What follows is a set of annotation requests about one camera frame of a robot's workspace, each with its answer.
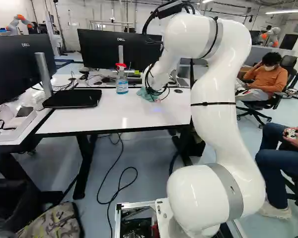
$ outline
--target robotic arm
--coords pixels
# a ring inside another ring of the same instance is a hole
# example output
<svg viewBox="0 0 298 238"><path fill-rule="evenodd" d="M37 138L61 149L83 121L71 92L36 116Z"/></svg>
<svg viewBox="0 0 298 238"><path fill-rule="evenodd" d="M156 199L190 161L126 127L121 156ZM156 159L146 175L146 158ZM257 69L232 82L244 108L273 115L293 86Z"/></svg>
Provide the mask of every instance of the robotic arm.
<svg viewBox="0 0 298 238"><path fill-rule="evenodd" d="M27 25L28 27L34 27L34 25L32 24L32 22L30 22L29 20L25 19L24 16L18 14L16 16L14 16L13 21L10 22L10 24L6 27L7 31L11 31L11 35L18 35L18 24L19 21L21 21L23 24Z"/></svg>
<svg viewBox="0 0 298 238"><path fill-rule="evenodd" d="M197 134L215 149L216 162L176 170L167 195L187 235L212 236L221 223L255 213L265 198L264 181L236 121L234 84L251 49L250 34L232 20L181 12L170 20L163 44L159 61L144 72L154 90L167 83L180 58L209 63L191 90L191 113Z"/></svg>
<svg viewBox="0 0 298 238"><path fill-rule="evenodd" d="M266 45L269 47L277 47L278 46L278 34L280 33L279 27L273 27L268 32L260 35L260 37L267 41Z"/></svg>

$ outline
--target sneaker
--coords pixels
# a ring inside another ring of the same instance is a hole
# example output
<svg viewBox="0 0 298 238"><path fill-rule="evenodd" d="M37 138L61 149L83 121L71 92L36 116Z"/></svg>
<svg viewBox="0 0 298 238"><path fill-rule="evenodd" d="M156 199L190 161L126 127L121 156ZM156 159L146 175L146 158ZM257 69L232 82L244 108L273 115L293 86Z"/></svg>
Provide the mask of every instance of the sneaker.
<svg viewBox="0 0 298 238"><path fill-rule="evenodd" d="M244 96L248 93L251 93L248 89L243 89L243 90L237 90L235 92L235 96Z"/></svg>
<svg viewBox="0 0 298 238"><path fill-rule="evenodd" d="M264 205L259 209L258 213L265 217L274 217L278 219L289 219L292 217L292 211L289 207L286 209L278 209L270 205L267 201L264 202Z"/></svg>

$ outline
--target ceiling light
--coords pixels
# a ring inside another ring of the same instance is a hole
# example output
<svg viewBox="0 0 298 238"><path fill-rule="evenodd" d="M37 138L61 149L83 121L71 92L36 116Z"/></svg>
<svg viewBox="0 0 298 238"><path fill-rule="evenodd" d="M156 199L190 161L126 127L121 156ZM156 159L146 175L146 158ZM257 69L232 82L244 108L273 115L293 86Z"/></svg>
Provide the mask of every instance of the ceiling light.
<svg viewBox="0 0 298 238"><path fill-rule="evenodd" d="M298 13L298 9L270 11L270 12L267 12L266 14L283 14L283 13Z"/></svg>
<svg viewBox="0 0 298 238"><path fill-rule="evenodd" d="M202 3L207 3L207 2L210 2L210 1L213 1L213 0L204 0L204 1L202 1Z"/></svg>

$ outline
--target camouflage bag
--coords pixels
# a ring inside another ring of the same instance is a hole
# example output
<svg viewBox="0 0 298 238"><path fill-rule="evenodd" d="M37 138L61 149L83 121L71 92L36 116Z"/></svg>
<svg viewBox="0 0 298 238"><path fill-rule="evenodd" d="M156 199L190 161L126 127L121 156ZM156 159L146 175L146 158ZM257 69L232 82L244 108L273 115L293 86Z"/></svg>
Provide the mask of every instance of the camouflage bag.
<svg viewBox="0 0 298 238"><path fill-rule="evenodd" d="M83 231L74 203L59 204L16 233L16 238L81 238Z"/></svg>

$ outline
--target black laptop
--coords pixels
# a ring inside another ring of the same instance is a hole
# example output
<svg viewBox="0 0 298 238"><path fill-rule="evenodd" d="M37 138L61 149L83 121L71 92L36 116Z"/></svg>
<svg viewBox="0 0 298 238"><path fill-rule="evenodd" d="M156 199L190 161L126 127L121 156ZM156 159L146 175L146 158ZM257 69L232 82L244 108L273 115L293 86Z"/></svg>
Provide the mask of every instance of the black laptop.
<svg viewBox="0 0 298 238"><path fill-rule="evenodd" d="M43 107L54 109L96 107L101 98L100 89L72 89L58 91L43 102Z"/></svg>

